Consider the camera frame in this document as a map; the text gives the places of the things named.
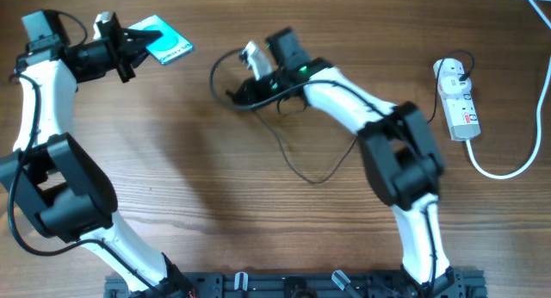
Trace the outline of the turquoise screen smartphone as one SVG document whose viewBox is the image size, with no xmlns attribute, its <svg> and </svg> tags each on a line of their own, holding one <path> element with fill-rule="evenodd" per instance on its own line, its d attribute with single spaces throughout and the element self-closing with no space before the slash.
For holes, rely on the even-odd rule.
<svg viewBox="0 0 551 298">
<path fill-rule="evenodd" d="M 173 63 L 177 59 L 194 51 L 194 45 L 158 15 L 149 16 L 140 22 L 134 23 L 129 28 L 141 31 L 159 31 L 162 33 L 159 39 L 146 47 L 146 51 L 160 65 Z"/>
</svg>

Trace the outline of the white power strip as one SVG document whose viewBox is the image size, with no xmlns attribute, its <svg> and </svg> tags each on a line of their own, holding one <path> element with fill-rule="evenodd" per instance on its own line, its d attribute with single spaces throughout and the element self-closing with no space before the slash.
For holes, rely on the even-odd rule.
<svg viewBox="0 0 551 298">
<path fill-rule="evenodd" d="M 433 70 L 438 79 L 449 75 L 461 77 L 466 74 L 463 64 L 457 59 L 439 59 Z M 453 141 L 467 141 L 480 134 L 478 115 L 474 107 L 471 91 L 461 94 L 458 98 L 442 98 L 439 95 L 446 122 L 449 128 L 450 138 Z"/>
</svg>

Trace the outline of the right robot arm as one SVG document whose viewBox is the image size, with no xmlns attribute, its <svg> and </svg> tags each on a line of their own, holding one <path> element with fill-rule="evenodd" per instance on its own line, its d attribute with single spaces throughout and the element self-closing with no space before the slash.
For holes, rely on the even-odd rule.
<svg viewBox="0 0 551 298">
<path fill-rule="evenodd" d="M 394 104 L 352 83 L 333 63 L 311 58 L 291 28 L 272 34 L 262 50 L 238 50 L 252 72 L 231 95 L 241 110 L 299 96 L 356 136 L 368 183 L 393 211 L 403 248 L 402 268 L 421 295 L 443 287 L 450 263 L 438 224 L 444 163 L 424 115 L 412 102 Z"/>
</svg>

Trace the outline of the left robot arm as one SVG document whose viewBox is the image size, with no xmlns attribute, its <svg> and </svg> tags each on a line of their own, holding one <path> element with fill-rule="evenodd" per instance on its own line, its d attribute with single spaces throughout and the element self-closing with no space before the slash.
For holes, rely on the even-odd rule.
<svg viewBox="0 0 551 298">
<path fill-rule="evenodd" d="M 72 44 L 64 17 L 41 9 L 22 18 L 28 43 L 12 75 L 22 86 L 22 123 L 12 153 L 1 160 L 9 230 L 25 247 L 15 222 L 21 210 L 41 236 L 60 239 L 65 251 L 94 253 L 126 284 L 107 287 L 108 297 L 192 297 L 193 283 L 124 221 L 112 183 L 74 139 L 72 121 L 81 83 L 109 71 L 127 82 L 146 58 L 165 64 L 191 45 L 158 16 L 124 28 L 111 12 L 99 14 L 93 31 Z"/>
</svg>

